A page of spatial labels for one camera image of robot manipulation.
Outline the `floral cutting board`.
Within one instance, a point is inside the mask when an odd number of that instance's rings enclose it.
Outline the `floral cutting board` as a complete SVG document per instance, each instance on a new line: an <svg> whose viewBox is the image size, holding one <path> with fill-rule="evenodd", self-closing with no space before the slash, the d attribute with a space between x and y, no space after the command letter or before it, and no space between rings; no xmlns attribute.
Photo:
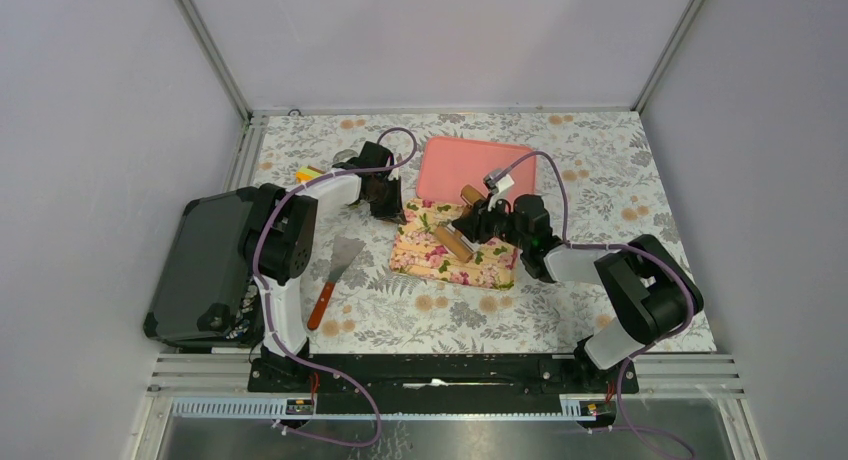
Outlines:
<svg viewBox="0 0 848 460"><path fill-rule="evenodd" d="M437 231L459 218L464 207L414 198L404 207L406 223L397 229L389 257L395 273L491 290L514 286L518 251L498 239L453 251Z"/></svg>

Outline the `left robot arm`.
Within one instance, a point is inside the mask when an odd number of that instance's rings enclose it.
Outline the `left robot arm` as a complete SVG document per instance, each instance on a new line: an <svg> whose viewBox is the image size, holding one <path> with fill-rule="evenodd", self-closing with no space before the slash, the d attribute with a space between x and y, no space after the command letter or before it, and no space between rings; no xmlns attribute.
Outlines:
<svg viewBox="0 0 848 460"><path fill-rule="evenodd" d="M244 256L261 295L262 346L278 356L271 375L285 390L301 389L310 377L308 361L298 356L308 344L301 275L311 259L318 220L365 203L373 218L406 224L401 179L395 172L399 166L388 148L368 141L358 155L292 189L273 184L258 188L259 212L248 221Z"/></svg>

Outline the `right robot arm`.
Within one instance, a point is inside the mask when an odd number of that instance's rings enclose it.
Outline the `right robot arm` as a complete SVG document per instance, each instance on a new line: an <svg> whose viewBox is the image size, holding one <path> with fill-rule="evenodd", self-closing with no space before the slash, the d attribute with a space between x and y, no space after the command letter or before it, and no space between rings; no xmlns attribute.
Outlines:
<svg viewBox="0 0 848 460"><path fill-rule="evenodd" d="M492 239L515 247L526 272L544 283L578 282L603 287L615 317L579 342L575 382L597 392L613 378L613 367L688 327L703 309L703 296L660 240L640 235L626 244L575 244L555 235L543 199L514 202L471 193L458 218L435 231L458 260Z"/></svg>

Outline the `wooden double-ended roller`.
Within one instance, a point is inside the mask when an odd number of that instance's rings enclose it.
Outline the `wooden double-ended roller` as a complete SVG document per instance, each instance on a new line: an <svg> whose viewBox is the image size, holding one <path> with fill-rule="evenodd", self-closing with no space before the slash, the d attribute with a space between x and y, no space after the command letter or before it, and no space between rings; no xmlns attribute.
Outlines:
<svg viewBox="0 0 848 460"><path fill-rule="evenodd" d="M475 222L479 206L486 197L474 186L466 185L461 189L460 198L464 202L460 216L434 230L436 240L453 254L461 263L469 262L476 252L474 238Z"/></svg>

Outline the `metal scraper red handle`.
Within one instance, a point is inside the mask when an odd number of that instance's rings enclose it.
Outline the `metal scraper red handle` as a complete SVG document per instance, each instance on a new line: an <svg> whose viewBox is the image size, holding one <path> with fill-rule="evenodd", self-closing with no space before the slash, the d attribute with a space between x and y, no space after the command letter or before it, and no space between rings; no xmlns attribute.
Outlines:
<svg viewBox="0 0 848 460"><path fill-rule="evenodd" d="M330 259L330 271L306 323L308 330L315 331L320 327L336 284L364 247L365 242L359 239L342 236L335 238Z"/></svg>

